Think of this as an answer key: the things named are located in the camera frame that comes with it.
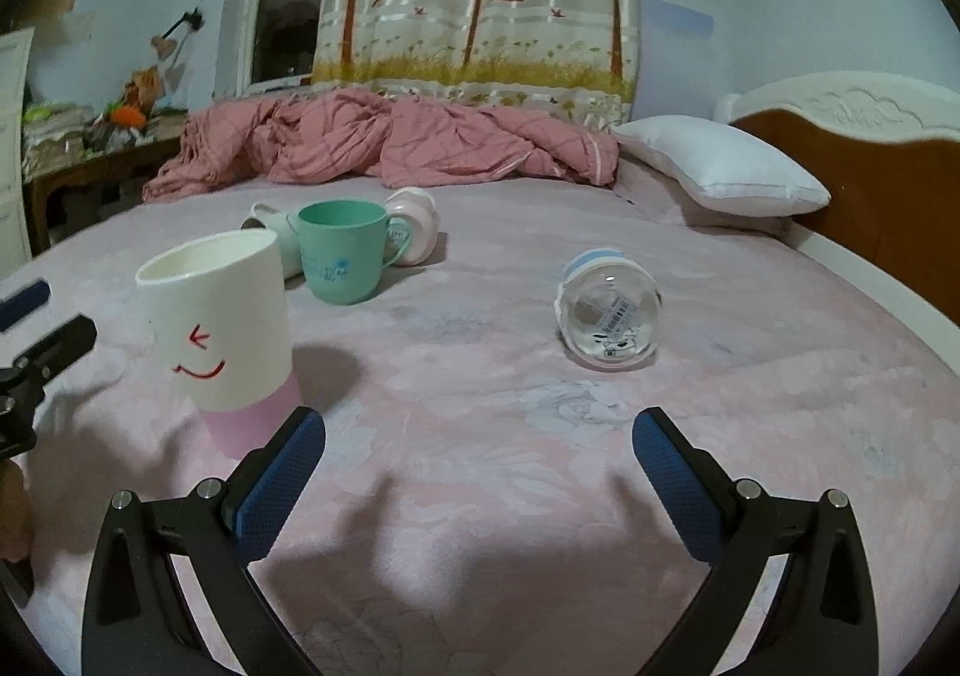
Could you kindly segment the left hand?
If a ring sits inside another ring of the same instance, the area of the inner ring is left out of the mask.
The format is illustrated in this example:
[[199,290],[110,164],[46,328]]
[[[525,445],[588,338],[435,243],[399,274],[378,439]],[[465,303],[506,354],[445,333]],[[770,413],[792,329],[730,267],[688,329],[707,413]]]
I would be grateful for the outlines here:
[[20,465],[3,460],[0,467],[0,559],[20,562],[34,545],[34,509]]

